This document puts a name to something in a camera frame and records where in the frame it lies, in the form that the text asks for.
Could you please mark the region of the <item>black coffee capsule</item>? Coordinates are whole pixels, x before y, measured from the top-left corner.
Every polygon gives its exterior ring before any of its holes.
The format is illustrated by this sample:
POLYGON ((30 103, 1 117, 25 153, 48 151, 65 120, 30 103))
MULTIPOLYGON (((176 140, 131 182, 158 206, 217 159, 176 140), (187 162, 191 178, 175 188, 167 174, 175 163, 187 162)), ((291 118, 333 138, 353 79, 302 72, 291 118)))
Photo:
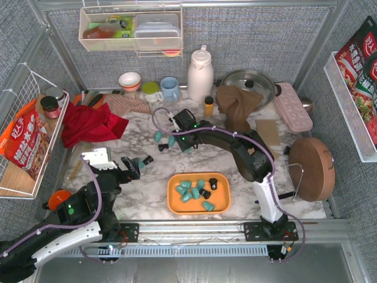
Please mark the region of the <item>black coffee capsule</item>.
POLYGON ((217 190, 217 182, 218 182, 218 180, 216 178, 210 178, 209 179, 209 184, 210 184, 211 190, 217 190))
POLYGON ((150 163, 152 163, 154 161, 154 159, 151 157, 151 156, 147 156, 144 160, 143 160, 143 163, 145 165, 148 165, 150 163))
POLYGON ((211 192, 205 190, 205 189, 200 189, 199 193, 204 197, 205 199, 209 199, 211 196, 211 192))
POLYGON ((169 148, 169 145, 168 144, 159 144, 158 145, 158 150, 160 152, 163 152, 164 150, 168 149, 169 148))

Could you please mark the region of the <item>brown cloth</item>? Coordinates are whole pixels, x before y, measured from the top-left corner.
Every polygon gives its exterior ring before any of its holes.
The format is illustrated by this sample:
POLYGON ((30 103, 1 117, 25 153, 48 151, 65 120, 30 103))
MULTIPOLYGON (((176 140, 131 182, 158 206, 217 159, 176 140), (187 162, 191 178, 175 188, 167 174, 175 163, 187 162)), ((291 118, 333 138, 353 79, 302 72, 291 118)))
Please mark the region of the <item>brown cloth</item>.
POLYGON ((248 117, 254 112, 263 96, 255 91, 246 91, 235 85, 216 88, 216 103, 219 113, 226 115, 225 128, 230 131, 247 132, 250 125, 248 117))

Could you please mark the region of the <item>orange plastic tray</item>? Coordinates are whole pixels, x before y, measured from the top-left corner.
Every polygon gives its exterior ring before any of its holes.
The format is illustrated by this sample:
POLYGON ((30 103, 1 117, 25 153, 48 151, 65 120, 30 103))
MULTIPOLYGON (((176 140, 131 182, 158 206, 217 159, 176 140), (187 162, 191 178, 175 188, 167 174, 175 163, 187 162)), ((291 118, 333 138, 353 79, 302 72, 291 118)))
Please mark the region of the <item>orange plastic tray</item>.
POLYGON ((220 214, 231 204, 230 185, 221 173, 181 173, 167 186, 168 208, 178 215, 220 214))

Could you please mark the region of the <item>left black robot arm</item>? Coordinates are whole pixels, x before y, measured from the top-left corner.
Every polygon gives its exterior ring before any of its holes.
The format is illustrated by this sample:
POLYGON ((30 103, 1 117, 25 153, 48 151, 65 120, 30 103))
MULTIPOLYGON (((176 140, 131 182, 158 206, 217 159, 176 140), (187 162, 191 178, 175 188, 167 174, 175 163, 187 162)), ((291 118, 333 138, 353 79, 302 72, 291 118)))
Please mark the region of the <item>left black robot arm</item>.
POLYGON ((90 166, 92 181, 62 201, 39 224, 13 241, 1 242, 1 282, 20 282, 66 251, 93 242, 124 247, 138 239, 137 224, 121 224, 113 211, 121 185, 140 178, 138 159, 119 167, 90 166))

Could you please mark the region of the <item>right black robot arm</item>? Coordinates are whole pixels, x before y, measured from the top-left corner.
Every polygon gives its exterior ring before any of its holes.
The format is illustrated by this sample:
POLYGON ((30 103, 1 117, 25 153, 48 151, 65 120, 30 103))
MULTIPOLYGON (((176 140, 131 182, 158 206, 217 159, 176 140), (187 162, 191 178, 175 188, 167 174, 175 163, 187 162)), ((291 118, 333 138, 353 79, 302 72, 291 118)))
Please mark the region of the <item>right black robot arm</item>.
POLYGON ((241 176, 254 183, 264 233, 270 239, 282 235, 288 216, 280 206, 273 181, 275 160, 259 134, 254 130, 230 132, 206 120, 197 122, 186 108, 175 115, 169 114, 168 119, 174 124, 173 134, 182 151, 209 144, 232 154, 241 176))

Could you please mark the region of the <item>orange spice bottle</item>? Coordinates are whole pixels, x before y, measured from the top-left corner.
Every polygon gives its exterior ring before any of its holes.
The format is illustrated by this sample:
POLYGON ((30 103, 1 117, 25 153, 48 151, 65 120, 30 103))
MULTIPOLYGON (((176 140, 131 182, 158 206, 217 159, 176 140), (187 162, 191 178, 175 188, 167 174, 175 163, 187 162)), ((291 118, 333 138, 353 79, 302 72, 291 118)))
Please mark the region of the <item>orange spice bottle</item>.
POLYGON ((214 98, 212 96, 207 96, 204 99, 204 116, 211 117, 214 110, 214 98))

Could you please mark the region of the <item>blue mug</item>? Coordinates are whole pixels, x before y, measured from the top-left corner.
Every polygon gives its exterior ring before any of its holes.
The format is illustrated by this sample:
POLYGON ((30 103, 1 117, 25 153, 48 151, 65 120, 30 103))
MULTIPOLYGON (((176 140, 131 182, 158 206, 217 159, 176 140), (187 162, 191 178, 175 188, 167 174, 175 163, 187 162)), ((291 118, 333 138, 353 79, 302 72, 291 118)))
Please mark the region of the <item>blue mug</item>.
POLYGON ((174 77, 166 77, 160 83, 164 101, 178 102, 181 99, 179 83, 174 77))

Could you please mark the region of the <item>white thermos jug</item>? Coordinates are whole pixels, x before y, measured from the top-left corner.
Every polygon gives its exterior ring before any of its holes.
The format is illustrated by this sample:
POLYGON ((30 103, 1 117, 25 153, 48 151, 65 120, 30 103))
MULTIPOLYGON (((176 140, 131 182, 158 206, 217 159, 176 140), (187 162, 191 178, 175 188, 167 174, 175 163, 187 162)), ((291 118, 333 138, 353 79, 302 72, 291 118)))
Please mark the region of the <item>white thermos jug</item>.
POLYGON ((202 103, 207 96, 212 94, 214 83, 214 70, 211 54, 207 45, 202 45, 191 55, 191 63, 187 74, 187 91, 189 97, 202 103))

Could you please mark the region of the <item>green lid white cup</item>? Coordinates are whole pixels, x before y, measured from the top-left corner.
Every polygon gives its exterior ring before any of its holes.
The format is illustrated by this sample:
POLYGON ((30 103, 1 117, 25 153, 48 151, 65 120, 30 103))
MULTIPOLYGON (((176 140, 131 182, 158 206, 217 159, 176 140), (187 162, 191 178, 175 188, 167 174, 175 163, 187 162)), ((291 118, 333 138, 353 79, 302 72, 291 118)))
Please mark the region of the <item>green lid white cup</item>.
POLYGON ((144 99, 149 103, 163 101, 163 95, 157 83, 149 81, 143 84, 142 92, 144 99))

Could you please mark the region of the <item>orange cup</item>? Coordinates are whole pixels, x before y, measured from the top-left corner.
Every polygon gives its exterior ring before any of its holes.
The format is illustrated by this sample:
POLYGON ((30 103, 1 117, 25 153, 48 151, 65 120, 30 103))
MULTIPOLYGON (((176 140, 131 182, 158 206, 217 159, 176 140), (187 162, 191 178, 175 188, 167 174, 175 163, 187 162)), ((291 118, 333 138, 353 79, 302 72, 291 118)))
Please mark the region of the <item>orange cup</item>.
POLYGON ((48 200, 48 209, 52 211, 56 210, 57 206, 66 201, 70 196, 71 193, 67 190, 60 189, 56 191, 48 200))

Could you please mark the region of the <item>striped beige cloth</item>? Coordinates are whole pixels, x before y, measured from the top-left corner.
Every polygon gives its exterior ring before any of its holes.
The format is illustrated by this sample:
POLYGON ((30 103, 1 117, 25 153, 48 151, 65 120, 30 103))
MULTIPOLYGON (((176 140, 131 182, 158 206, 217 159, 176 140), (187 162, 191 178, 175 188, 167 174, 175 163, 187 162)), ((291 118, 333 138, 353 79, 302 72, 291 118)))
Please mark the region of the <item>striped beige cloth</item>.
POLYGON ((129 112, 152 114, 146 101, 121 94, 107 94, 104 98, 104 104, 108 105, 113 114, 120 117, 129 112))

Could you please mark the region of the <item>red cloth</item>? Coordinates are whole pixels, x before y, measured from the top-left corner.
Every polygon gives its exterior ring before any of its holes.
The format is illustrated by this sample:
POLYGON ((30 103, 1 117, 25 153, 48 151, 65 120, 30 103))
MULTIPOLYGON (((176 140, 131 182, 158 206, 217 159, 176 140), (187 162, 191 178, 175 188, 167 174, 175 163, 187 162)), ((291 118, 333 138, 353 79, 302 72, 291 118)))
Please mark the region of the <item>red cloth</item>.
POLYGON ((62 121, 61 139, 65 148, 79 142, 106 142, 123 136, 129 120, 113 114, 107 104, 94 109, 69 103, 62 121))

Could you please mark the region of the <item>white orange striped bowl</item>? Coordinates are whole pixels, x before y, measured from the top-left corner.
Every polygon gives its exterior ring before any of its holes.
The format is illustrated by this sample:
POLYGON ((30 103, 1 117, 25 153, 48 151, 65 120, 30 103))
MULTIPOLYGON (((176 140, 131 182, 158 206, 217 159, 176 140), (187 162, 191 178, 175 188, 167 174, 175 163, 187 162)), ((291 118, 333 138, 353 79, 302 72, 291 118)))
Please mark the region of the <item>white orange striped bowl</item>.
POLYGON ((141 85, 141 76, 135 72, 127 72, 119 77, 118 83, 126 92, 137 91, 141 85))

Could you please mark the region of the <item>steel pot with lid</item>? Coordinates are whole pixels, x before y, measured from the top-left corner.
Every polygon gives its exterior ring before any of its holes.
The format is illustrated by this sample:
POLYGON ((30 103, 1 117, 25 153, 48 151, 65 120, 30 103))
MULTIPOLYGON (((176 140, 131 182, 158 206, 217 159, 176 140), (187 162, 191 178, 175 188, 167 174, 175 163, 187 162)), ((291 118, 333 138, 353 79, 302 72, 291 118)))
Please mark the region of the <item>steel pot with lid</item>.
POLYGON ((280 96, 282 87, 274 83, 263 73, 255 70, 236 70, 227 74, 218 85, 235 85, 245 91, 259 93, 263 99, 258 104, 255 112, 265 108, 273 99, 280 96))

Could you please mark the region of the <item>clear plastic food container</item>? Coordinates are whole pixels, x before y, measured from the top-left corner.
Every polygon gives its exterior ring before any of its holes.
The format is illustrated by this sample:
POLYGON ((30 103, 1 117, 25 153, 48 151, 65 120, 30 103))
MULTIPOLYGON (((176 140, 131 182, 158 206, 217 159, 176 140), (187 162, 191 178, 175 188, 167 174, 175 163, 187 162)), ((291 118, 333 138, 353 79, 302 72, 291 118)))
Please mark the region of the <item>clear plastic food container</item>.
POLYGON ((181 31, 178 16, 169 13, 137 15, 134 38, 139 50, 179 49, 181 31))

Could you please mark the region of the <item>red snack bag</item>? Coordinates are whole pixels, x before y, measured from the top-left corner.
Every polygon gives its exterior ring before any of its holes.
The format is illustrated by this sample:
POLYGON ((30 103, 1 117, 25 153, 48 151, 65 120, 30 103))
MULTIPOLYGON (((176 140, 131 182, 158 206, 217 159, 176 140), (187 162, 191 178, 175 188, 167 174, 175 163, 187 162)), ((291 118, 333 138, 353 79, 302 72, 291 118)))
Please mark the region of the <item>red snack bag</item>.
POLYGON ((37 180, 49 160, 50 137, 42 131, 36 99, 23 106, 1 135, 1 156, 37 180))

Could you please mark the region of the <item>red lid glass jar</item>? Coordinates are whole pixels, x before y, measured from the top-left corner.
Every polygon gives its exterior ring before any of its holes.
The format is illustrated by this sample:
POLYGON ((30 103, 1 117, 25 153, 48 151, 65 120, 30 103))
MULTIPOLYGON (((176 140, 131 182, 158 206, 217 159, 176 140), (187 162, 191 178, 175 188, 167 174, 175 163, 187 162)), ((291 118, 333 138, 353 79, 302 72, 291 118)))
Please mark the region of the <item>red lid glass jar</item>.
POLYGON ((61 113, 58 101, 55 97, 45 96, 40 101, 45 116, 48 119, 58 119, 61 113))

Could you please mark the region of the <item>silver lid glass jar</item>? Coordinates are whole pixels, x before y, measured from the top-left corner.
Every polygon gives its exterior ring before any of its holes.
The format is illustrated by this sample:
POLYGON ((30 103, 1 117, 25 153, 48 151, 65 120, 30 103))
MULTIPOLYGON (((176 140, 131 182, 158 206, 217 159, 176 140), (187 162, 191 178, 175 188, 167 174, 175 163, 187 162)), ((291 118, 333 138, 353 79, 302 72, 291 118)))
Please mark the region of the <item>silver lid glass jar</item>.
POLYGON ((50 87, 46 90, 46 95, 54 97, 57 101, 63 101, 65 98, 65 93, 63 89, 59 87, 50 87))

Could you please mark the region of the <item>black small lid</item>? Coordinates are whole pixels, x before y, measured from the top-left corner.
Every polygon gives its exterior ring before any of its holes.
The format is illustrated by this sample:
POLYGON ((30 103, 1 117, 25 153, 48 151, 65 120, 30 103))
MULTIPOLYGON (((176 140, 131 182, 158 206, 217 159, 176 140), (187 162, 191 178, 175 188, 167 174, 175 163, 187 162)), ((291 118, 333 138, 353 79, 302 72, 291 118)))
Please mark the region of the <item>black small lid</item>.
POLYGON ((290 147, 286 146, 285 149, 284 149, 284 151, 283 151, 283 154, 284 155, 289 155, 289 153, 290 153, 290 147))

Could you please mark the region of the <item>pink egg tray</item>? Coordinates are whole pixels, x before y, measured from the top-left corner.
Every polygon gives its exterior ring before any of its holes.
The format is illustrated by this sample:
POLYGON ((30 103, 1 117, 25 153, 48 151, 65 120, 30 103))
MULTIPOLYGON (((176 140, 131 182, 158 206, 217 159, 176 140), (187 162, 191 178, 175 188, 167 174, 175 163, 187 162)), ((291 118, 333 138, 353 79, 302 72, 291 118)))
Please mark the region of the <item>pink egg tray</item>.
POLYGON ((284 123, 294 133, 309 131, 313 122, 290 83, 276 83, 277 93, 273 100, 275 109, 284 123))

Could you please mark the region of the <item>cream wall shelf basket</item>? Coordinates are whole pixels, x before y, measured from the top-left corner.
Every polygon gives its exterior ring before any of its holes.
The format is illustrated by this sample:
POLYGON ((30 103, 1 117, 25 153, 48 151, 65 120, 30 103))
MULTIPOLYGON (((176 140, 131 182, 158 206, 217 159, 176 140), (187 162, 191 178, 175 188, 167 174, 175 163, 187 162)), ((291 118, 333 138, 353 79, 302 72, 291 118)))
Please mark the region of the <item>cream wall shelf basket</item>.
POLYGON ((82 7, 78 39, 89 52, 178 56, 183 50, 182 11, 180 4, 82 7))

